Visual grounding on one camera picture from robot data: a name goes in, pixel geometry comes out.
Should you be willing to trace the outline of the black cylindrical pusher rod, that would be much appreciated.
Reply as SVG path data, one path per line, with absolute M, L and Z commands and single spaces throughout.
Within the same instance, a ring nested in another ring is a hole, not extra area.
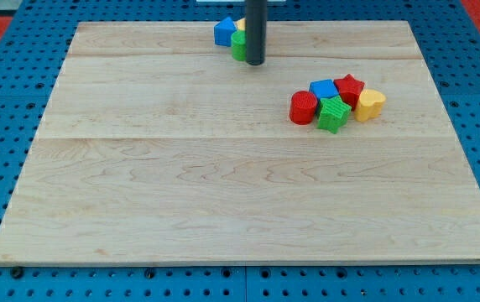
M 267 0 L 245 1 L 246 62 L 261 65 L 265 61 Z

